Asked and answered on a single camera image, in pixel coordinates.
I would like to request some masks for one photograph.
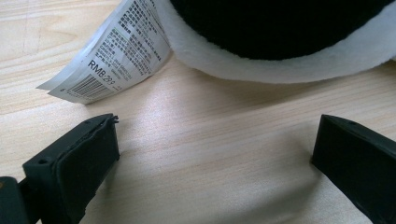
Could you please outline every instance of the black plastic object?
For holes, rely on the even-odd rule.
[[[312,163],[374,223],[396,223],[396,143],[323,115]]]
[[[87,119],[23,165],[21,183],[0,177],[0,223],[79,223],[120,158],[112,114]]]

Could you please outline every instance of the product label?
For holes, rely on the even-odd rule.
[[[89,104],[152,76],[170,52],[154,3],[123,0],[73,61],[38,88]]]

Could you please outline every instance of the stuffed animal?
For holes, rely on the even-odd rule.
[[[154,0],[176,56],[266,83],[341,77],[396,55],[395,0]]]

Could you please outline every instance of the wooden table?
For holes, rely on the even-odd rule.
[[[370,223],[310,165],[321,114],[396,139],[396,63],[309,84],[220,80],[172,57],[92,105],[35,87],[77,54],[120,0],[0,2],[0,175],[84,119],[120,117],[120,161],[81,223]]]

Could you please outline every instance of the white plush fur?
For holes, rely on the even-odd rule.
[[[220,49],[196,34],[169,0],[155,2],[176,56],[215,77],[266,83],[309,82],[356,74],[396,55],[396,2],[334,46],[283,61],[250,60]]]

